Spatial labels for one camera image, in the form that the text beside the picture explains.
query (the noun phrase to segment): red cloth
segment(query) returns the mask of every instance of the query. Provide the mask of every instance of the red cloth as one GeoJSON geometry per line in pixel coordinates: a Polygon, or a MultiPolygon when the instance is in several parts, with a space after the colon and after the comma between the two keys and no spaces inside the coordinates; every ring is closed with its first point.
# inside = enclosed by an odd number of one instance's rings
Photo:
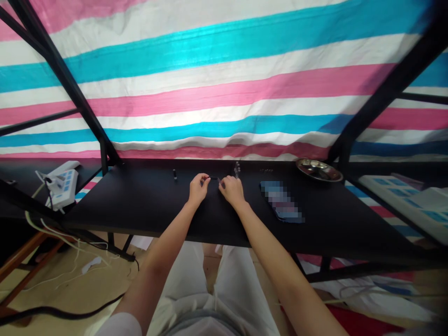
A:
{"type": "Polygon", "coordinates": [[[404,328],[372,319],[351,310],[327,306],[350,336],[382,336],[391,332],[403,332],[404,328]]]}

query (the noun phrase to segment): white sleeve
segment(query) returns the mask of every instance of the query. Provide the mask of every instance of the white sleeve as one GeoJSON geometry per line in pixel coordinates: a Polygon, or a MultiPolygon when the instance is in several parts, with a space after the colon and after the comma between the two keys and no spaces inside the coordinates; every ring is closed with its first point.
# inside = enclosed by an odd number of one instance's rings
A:
{"type": "Polygon", "coordinates": [[[141,326],[134,315],[118,313],[109,317],[95,336],[141,336],[141,326]]]}

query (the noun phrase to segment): black desk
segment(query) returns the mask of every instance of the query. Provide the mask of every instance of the black desk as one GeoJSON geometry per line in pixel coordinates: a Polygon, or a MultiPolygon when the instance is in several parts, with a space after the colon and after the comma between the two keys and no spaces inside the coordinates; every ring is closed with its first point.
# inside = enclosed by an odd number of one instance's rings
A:
{"type": "MultiPolygon", "coordinates": [[[[157,237],[185,204],[189,183],[200,172],[229,175],[234,161],[127,160],[114,167],[65,216],[68,229],[87,229],[157,237]],[[173,169],[177,181],[173,179],[173,169]]],[[[245,198],[290,252],[422,266],[439,259],[414,246],[342,183],[314,181],[293,162],[241,161],[245,198]],[[272,169],[265,173],[261,169],[272,169]],[[303,209],[304,224],[280,222],[259,189],[260,181],[283,181],[303,209]]],[[[187,240],[249,246],[233,208],[211,181],[187,240]]]]}

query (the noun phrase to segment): white pants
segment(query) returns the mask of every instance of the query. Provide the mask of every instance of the white pants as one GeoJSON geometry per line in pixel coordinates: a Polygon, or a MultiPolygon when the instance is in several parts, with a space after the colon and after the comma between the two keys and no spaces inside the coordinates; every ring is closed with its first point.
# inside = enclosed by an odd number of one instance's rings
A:
{"type": "Polygon", "coordinates": [[[170,328],[195,309],[213,309],[232,319],[246,335],[275,335],[275,325],[249,250],[224,246],[214,294],[207,291],[201,243],[184,242],[154,312],[147,336],[170,328]]]}

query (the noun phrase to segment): metal bowl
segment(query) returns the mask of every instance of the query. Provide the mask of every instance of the metal bowl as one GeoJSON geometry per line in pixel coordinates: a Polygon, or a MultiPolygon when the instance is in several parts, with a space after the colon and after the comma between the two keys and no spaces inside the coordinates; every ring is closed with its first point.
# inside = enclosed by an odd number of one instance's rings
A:
{"type": "Polygon", "coordinates": [[[295,165],[301,172],[316,180],[339,182],[344,178],[340,171],[318,160],[301,158],[295,162],[295,165]]]}

